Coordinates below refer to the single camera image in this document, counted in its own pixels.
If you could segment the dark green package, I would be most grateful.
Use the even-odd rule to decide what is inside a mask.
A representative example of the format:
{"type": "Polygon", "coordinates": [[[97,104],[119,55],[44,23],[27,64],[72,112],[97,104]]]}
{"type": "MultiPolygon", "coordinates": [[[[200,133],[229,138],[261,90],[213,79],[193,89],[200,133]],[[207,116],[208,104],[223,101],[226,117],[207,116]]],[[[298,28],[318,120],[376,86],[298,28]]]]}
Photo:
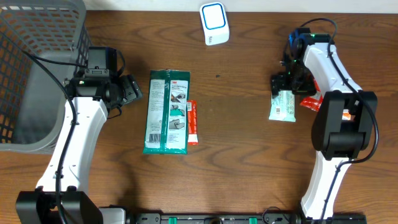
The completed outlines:
{"type": "Polygon", "coordinates": [[[190,72],[150,72],[144,154],[187,153],[190,72]]]}

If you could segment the red snack bag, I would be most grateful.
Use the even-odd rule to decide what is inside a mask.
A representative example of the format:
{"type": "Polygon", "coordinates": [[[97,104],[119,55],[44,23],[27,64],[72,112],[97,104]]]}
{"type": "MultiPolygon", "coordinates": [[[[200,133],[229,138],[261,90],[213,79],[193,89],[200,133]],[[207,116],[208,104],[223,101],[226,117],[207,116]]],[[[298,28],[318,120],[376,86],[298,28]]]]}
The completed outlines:
{"type": "Polygon", "coordinates": [[[323,96],[320,92],[317,82],[314,80],[316,93],[313,96],[306,96],[301,102],[300,106],[306,107],[313,111],[318,112],[323,101],[323,96]]]}

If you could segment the small orange white box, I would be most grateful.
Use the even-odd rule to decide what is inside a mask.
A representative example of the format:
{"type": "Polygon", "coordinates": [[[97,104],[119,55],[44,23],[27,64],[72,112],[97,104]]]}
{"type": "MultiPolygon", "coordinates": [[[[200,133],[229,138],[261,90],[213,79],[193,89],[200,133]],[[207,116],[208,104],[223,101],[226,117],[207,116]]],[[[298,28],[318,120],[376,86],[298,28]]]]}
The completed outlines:
{"type": "Polygon", "coordinates": [[[351,119],[351,115],[348,112],[343,112],[342,120],[349,121],[351,119]]]}

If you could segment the red stick sachet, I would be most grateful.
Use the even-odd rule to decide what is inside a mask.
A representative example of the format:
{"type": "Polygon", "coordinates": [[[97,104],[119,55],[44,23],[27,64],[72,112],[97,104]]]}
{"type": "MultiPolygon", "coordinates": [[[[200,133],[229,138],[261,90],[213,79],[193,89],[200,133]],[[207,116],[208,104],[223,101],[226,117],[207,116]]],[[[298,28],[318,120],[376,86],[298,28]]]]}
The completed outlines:
{"type": "Polygon", "coordinates": [[[188,145],[198,145],[197,133],[197,103],[195,100],[187,101],[187,118],[188,118],[188,145]]]}

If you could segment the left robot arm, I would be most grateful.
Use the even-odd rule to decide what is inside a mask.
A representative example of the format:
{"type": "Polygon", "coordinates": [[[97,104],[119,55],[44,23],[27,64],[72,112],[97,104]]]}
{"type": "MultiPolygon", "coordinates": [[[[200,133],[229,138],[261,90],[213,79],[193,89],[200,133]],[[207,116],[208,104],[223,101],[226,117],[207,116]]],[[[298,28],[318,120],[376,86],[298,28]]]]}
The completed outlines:
{"type": "Polygon", "coordinates": [[[88,60],[65,83],[45,68],[45,59],[29,55],[58,85],[67,102],[52,158],[35,190],[21,191],[16,212],[21,223],[130,223],[123,207],[97,207],[87,195],[91,162],[109,112],[142,98],[132,75],[118,67],[122,53],[90,47],[88,60]]]}

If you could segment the light green wipes pack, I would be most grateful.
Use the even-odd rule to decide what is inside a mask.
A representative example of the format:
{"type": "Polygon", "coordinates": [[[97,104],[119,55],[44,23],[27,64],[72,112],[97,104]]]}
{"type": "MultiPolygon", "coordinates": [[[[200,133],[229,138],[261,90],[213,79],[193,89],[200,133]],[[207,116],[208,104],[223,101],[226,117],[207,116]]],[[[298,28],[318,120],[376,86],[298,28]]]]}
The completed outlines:
{"type": "Polygon", "coordinates": [[[271,97],[270,120],[296,122],[295,95],[292,91],[280,91],[277,96],[271,97]]]}

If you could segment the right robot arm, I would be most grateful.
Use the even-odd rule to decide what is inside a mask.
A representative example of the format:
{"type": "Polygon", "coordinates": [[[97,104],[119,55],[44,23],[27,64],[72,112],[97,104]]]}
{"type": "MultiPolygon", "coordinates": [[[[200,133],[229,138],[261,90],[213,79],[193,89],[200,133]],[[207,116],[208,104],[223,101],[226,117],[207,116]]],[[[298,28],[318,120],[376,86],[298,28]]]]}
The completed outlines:
{"type": "Polygon", "coordinates": [[[333,204],[343,177],[359,159],[370,138],[379,136],[376,121],[377,96],[364,91],[340,61],[333,36],[316,34],[308,27],[295,29],[287,41],[281,65],[285,71],[271,77],[271,96],[320,94],[320,108],[312,125],[311,140],[316,151],[310,184],[291,223],[349,223],[337,217],[333,204]]]}

